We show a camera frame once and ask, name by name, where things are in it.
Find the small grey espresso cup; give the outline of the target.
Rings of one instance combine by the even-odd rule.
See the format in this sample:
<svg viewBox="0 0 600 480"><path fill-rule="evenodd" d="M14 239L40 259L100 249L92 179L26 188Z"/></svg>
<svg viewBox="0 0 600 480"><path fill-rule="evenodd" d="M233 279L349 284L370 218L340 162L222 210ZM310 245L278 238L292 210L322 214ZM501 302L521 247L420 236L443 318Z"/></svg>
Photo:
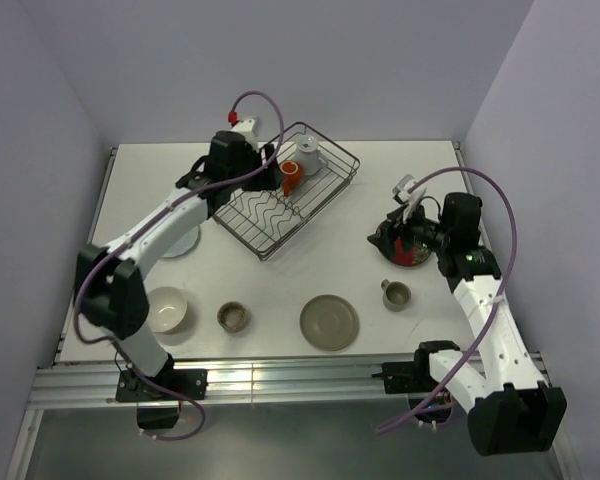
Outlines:
<svg viewBox="0 0 600 480"><path fill-rule="evenodd" d="M381 289L383 291L382 302L390 311L403 311L411 301L411 289L402 282L385 279L381 282Z"/></svg>

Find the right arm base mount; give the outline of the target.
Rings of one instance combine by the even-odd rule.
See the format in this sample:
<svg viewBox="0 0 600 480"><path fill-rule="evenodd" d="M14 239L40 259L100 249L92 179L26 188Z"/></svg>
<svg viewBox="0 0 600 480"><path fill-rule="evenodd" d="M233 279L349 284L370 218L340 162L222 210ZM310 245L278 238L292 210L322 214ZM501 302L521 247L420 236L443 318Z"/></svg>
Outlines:
<svg viewBox="0 0 600 480"><path fill-rule="evenodd" d="M387 395L428 395L437 382L424 378L417 372L415 362L385 362L380 370L371 375L383 383ZM447 390L442 390L420 414L413 417L416 422L434 426L449 422L454 414L455 400Z"/></svg>

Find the small brown speckled cup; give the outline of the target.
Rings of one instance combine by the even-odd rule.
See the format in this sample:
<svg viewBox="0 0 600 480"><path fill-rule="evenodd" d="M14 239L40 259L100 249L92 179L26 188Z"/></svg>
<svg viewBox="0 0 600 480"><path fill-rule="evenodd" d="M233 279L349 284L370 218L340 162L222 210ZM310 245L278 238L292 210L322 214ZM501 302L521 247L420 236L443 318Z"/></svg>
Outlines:
<svg viewBox="0 0 600 480"><path fill-rule="evenodd" d="M242 303L231 301L218 309L217 322L225 332L236 334L248 326L250 314Z"/></svg>

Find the light blue saucer plate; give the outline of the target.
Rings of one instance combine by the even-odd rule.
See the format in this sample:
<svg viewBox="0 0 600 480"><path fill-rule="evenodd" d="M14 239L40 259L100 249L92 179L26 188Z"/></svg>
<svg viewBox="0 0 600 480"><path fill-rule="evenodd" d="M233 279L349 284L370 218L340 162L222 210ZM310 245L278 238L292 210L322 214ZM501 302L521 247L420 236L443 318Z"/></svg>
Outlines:
<svg viewBox="0 0 600 480"><path fill-rule="evenodd" d="M188 254L200 240L200 227L195 227L176 241L163 255L163 259L175 259Z"/></svg>

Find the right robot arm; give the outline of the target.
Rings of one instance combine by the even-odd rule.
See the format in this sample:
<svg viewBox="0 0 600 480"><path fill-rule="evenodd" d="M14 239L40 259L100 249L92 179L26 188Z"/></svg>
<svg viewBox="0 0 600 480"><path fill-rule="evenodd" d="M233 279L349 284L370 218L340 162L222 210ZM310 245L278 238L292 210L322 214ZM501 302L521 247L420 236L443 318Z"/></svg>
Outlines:
<svg viewBox="0 0 600 480"><path fill-rule="evenodd" d="M521 339L504 297L510 272L480 243L482 201L451 193L438 220L431 220L421 204L424 196L424 190L395 194L398 208L367 239L383 255L393 254L397 241L419 243L434 253L474 340L466 351L451 341L421 343L413 378L428 397L376 432L386 434L424 414L433 397L446 390L466 412L469 437L480 455L544 452L553 444L567 400L561 388L547 383Z"/></svg>

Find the orange black patterned cup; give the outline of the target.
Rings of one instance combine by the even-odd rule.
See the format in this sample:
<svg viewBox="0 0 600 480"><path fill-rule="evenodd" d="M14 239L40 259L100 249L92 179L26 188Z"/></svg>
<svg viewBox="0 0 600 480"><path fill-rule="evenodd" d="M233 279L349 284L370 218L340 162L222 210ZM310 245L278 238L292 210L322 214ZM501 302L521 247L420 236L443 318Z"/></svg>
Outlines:
<svg viewBox="0 0 600 480"><path fill-rule="evenodd" d="M289 197L293 191L301 184L304 177L302 166L293 160L287 160L279 165L283 174L282 192L285 197Z"/></svg>

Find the light blue ceramic mug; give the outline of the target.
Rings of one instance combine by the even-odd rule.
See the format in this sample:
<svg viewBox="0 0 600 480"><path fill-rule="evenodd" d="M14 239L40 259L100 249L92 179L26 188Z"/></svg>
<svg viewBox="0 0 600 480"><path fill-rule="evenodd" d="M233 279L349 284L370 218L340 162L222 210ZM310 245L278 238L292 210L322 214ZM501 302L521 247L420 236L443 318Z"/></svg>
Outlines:
<svg viewBox="0 0 600 480"><path fill-rule="evenodd" d="M305 176L313 176L326 167L318 139L309 134L301 135L295 141L293 160L302 168Z"/></svg>

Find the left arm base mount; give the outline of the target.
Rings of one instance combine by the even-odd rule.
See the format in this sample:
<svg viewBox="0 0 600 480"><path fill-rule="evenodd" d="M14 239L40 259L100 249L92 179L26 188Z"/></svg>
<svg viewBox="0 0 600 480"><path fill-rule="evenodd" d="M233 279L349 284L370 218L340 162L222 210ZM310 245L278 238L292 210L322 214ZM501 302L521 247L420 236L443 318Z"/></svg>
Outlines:
<svg viewBox="0 0 600 480"><path fill-rule="evenodd" d="M162 386L156 379L149 383L133 370L121 371L115 393L119 404L136 405L136 424L143 434L164 441L175 441L198 434L206 423L206 413L199 404L206 396L207 371L205 369L174 370ZM189 434L167 436L180 420L185 404L198 410L198 424Z"/></svg>

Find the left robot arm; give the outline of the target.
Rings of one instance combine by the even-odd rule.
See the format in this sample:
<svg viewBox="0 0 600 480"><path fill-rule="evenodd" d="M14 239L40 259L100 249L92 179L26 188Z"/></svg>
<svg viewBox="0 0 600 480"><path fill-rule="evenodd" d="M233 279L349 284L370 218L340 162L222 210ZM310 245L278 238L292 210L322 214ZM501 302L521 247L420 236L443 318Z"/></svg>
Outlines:
<svg viewBox="0 0 600 480"><path fill-rule="evenodd" d="M149 300L144 280L182 237L224 206L234 191L267 191L280 186L280 147L248 140L238 131L220 131L207 154L175 184L152 213L105 246L86 245L78 254L73 319L103 331L139 377L139 388L163 399L175 386L173 358L146 320Z"/></svg>

